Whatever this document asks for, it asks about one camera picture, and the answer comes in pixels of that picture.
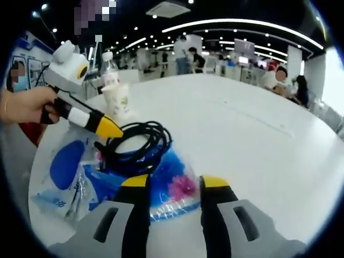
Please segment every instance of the water bottle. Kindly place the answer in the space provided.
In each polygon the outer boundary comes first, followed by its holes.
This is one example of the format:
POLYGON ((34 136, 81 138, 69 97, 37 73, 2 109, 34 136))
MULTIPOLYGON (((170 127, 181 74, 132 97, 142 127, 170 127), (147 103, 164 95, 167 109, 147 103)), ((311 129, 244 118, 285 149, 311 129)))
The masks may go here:
POLYGON ((113 61, 113 53, 105 52, 102 55, 101 68, 102 93, 107 103, 107 115, 115 121, 125 118, 128 113, 129 86, 121 83, 118 76, 118 67, 113 61))

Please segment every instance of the white table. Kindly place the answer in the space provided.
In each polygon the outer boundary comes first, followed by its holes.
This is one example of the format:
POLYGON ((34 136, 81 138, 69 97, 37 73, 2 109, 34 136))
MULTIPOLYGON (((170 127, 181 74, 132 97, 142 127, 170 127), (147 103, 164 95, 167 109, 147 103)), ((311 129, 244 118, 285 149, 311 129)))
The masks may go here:
MULTIPOLYGON (((344 144, 320 119, 259 87, 192 74, 134 84, 133 109, 171 132, 196 174, 228 180, 240 199, 270 215, 288 239, 309 242, 331 214, 344 179, 344 144)), ((101 96, 93 103, 104 105, 101 96)), ((50 126, 32 167, 29 196, 68 123, 50 126)), ((44 244, 74 234, 29 199, 32 228, 44 244)))

